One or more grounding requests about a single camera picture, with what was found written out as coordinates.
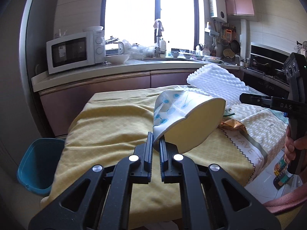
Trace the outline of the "right hand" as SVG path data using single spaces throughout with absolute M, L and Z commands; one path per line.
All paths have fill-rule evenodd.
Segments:
M 291 131 L 290 127 L 287 127 L 286 130 L 286 139 L 285 139 L 285 157 L 284 160 L 286 163 L 290 163 L 292 160 L 295 159 L 296 154 L 295 150 L 305 150 L 307 147 L 307 139 L 306 135 L 302 138 L 299 138 L 297 140 L 293 140 L 291 138 Z

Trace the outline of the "pink sleeve right forearm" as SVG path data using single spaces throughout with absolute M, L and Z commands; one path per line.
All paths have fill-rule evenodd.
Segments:
M 265 208 L 273 214 L 282 213 L 293 209 L 306 202 L 306 186 L 296 188 L 280 198 L 273 199 L 263 204 Z

